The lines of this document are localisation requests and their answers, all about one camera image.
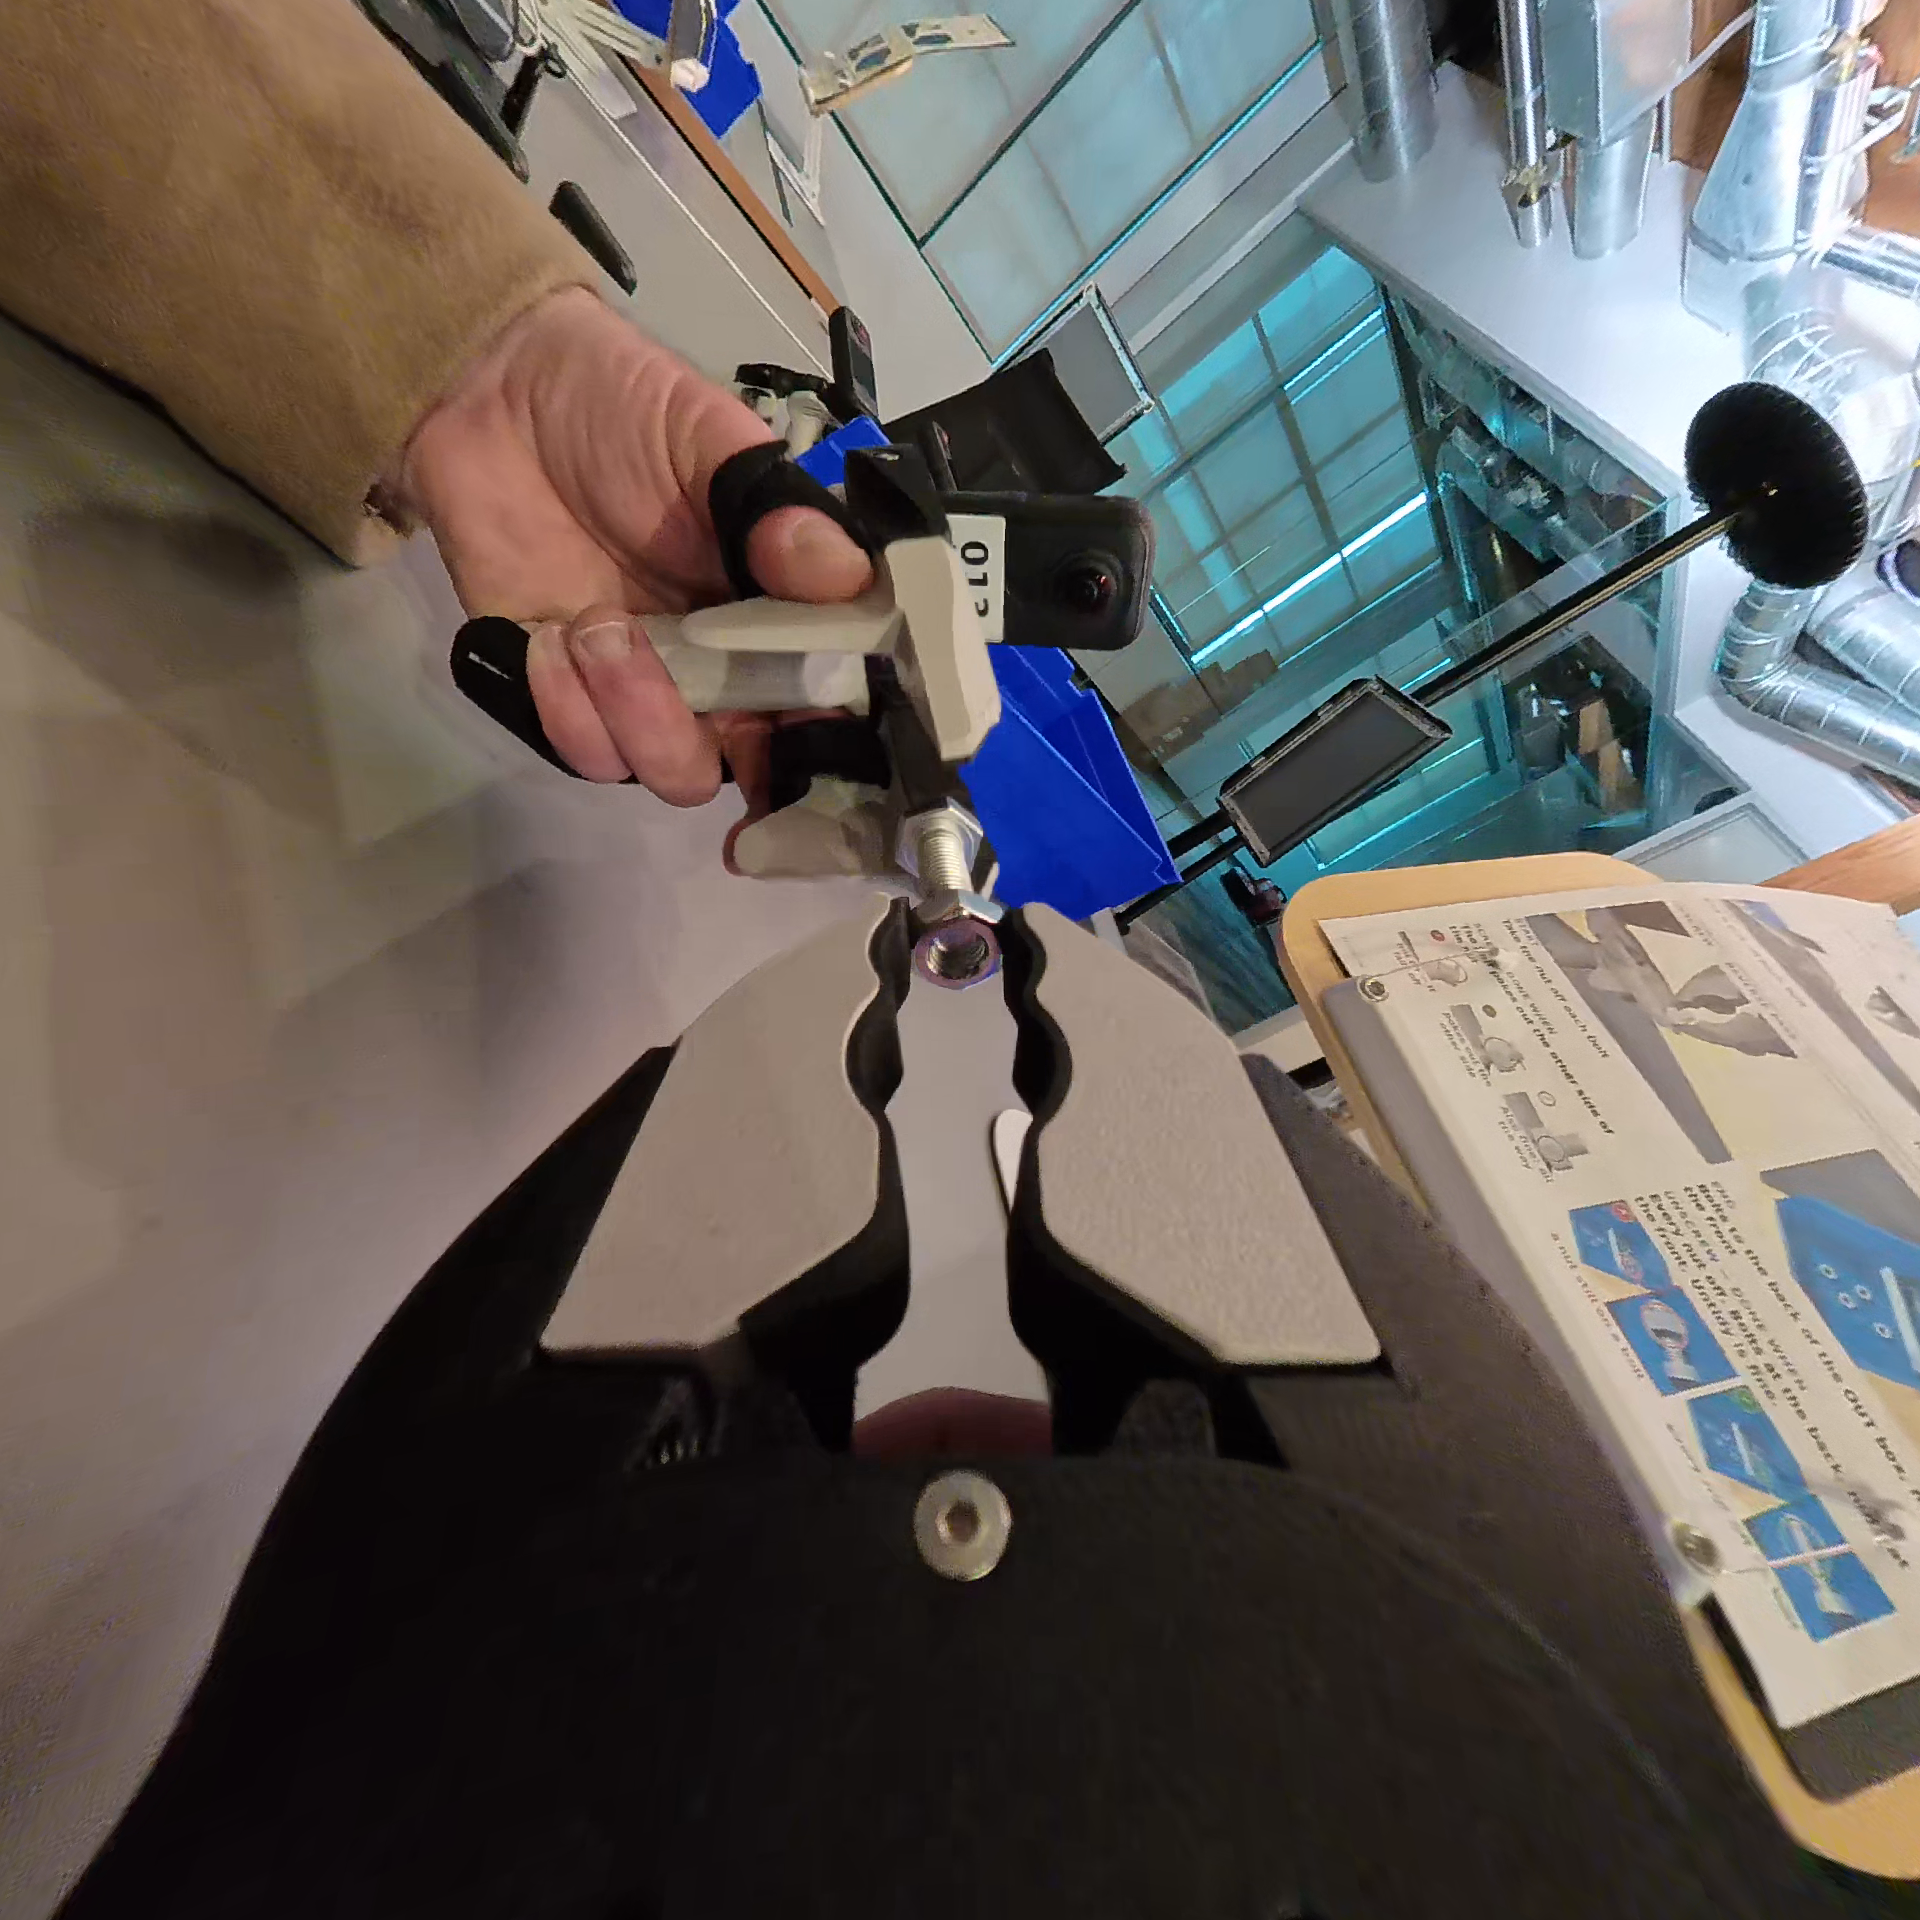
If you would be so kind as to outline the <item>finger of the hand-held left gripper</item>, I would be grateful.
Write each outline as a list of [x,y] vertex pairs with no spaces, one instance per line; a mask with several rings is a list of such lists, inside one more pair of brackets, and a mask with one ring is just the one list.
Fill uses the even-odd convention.
[[746,880],[891,880],[898,804],[886,792],[807,792],[727,840],[727,868]]
[[897,673],[943,764],[962,767],[1001,721],[975,592],[947,538],[913,536],[881,552],[898,614]]

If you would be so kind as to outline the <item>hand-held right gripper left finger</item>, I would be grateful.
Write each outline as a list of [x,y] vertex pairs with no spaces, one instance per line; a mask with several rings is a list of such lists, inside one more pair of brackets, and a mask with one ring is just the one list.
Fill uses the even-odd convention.
[[857,1375],[909,1306],[886,1116],[905,932],[902,902],[865,902],[696,1019],[547,1322],[549,1355],[720,1355],[849,1447]]

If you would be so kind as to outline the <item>long blue plastic bin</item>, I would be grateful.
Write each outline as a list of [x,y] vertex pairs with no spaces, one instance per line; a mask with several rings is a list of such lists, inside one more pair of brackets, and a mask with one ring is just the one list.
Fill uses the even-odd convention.
[[[824,490],[839,492],[849,454],[886,444],[873,423],[863,423],[797,464]],[[1075,676],[1072,655],[1038,647],[997,655],[1001,721],[955,774],[904,761],[888,785],[873,785],[883,745],[877,724],[849,714],[782,728],[771,748],[768,809],[810,792],[890,793],[902,818],[954,801],[979,818],[983,857],[1010,905],[1051,905],[1070,920],[1125,905],[1170,880],[1170,857],[1112,718]]]

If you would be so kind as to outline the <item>black box device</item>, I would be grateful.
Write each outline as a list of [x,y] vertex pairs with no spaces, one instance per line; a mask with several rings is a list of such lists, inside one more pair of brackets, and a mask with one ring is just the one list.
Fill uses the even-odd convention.
[[522,130],[543,80],[565,68],[510,2],[360,2],[362,14],[510,172],[530,183]]

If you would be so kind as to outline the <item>steel hex nut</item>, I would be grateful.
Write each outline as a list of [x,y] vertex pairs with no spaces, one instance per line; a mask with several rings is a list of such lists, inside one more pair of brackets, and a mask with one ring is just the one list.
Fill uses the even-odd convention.
[[914,902],[911,921],[913,966],[927,983],[960,992],[1001,969],[1001,908],[994,902],[943,889]]

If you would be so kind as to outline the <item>person's left forearm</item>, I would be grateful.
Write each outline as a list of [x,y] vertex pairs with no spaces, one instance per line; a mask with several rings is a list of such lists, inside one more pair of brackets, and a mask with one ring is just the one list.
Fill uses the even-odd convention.
[[400,456],[593,265],[354,7],[3,7],[3,306],[349,564]]

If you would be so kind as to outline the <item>small black oblong object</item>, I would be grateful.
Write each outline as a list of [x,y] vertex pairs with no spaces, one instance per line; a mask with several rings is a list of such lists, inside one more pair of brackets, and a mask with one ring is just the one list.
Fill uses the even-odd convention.
[[625,298],[638,292],[638,272],[609,219],[577,182],[563,179],[547,204],[549,216],[587,254]]

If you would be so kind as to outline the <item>silver framed panel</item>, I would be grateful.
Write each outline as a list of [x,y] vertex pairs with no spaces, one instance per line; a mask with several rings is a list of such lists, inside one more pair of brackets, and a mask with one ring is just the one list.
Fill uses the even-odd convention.
[[1112,444],[1155,407],[1139,361],[1097,283],[1087,283],[1026,354],[1045,353],[1078,414],[1101,444]]

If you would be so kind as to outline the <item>acrylic sign stand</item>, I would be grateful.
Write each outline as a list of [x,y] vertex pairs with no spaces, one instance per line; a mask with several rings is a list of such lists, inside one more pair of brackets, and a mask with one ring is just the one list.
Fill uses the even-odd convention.
[[1017,41],[990,14],[927,16],[883,28],[850,48],[824,54],[800,67],[807,118],[824,120],[904,80],[922,58],[1000,54]]

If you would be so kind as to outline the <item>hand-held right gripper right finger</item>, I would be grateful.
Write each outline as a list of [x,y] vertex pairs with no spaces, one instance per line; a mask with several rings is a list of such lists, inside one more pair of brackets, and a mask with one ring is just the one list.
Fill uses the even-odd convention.
[[1047,905],[1007,932],[1030,1111],[1007,1241],[1051,1444],[1117,1444],[1142,1398],[1271,1456],[1255,1388],[1382,1370],[1375,1330],[1237,1048],[1153,969]]

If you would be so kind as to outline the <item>black round-top floor stand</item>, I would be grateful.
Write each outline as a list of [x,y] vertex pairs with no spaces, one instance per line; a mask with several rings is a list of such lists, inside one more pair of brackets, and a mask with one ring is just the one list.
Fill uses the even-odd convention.
[[[1807,400],[1767,382],[1738,382],[1697,410],[1686,454],[1687,487],[1698,508],[1687,526],[1594,574],[1513,631],[1401,690],[1443,716],[1443,705],[1462,690],[1497,676],[1560,633],[1587,625],[1599,609],[1657,579],[1705,544],[1725,544],[1757,583],[1789,590],[1832,586],[1864,555],[1865,483],[1841,432]],[[1170,854],[1191,849],[1207,854],[1174,882],[1119,908],[1119,931],[1130,931],[1245,854],[1218,804],[1169,843]]]

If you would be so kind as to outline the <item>steel hex bolt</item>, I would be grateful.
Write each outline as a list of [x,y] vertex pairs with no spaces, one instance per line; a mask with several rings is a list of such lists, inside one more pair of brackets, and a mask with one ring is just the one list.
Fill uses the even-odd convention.
[[983,838],[975,812],[954,801],[909,812],[898,826],[897,863],[914,899],[975,897]]

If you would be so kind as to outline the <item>grey desk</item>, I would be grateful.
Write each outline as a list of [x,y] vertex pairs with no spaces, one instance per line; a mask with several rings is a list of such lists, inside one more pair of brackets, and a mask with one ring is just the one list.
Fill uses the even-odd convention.
[[451,1240],[857,882],[582,788],[342,567],[5,328],[5,1916],[170,1735],[307,1436]]

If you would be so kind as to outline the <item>grey table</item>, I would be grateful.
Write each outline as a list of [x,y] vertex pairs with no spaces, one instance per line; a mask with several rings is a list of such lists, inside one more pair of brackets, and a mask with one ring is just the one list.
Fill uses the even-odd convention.
[[520,139],[543,209],[569,179],[609,219],[638,292],[598,265],[593,287],[662,345],[719,379],[742,364],[832,371],[827,321],[622,63],[599,80],[544,79]]

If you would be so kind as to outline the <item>rectangular sheet-metal duct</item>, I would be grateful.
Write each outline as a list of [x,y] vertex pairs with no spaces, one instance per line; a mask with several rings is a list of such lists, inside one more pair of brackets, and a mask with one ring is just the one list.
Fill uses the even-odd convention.
[[1678,130],[1678,94],[1744,40],[1744,82],[1705,161],[1687,260],[1776,272],[1856,222],[1867,159],[1917,151],[1917,80],[1894,80],[1881,6],[1503,6],[1503,196],[1525,250],[1569,206],[1577,256],[1639,231],[1654,153]]

